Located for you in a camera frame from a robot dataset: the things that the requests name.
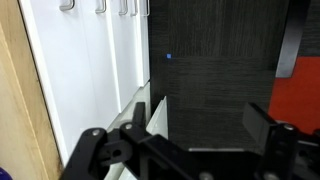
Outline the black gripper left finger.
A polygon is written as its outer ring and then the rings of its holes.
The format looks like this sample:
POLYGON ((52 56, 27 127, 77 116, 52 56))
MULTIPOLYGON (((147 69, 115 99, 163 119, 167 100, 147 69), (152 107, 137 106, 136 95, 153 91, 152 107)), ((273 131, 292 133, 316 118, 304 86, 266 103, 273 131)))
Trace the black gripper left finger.
POLYGON ((59 180, 103 180, 113 164, 123 164, 138 180, 186 180, 173 158, 177 148, 160 135, 146 131, 144 102, 135 104, 133 117, 107 133, 87 129, 59 180))

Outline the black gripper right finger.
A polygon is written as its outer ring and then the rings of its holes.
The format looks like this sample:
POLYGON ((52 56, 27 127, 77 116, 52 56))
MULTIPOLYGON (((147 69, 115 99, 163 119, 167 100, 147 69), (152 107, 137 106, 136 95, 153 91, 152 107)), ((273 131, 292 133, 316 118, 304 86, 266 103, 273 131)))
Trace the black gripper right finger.
POLYGON ((263 151, 258 180, 320 180, 320 129, 304 133, 254 103, 245 105, 242 122, 263 151))

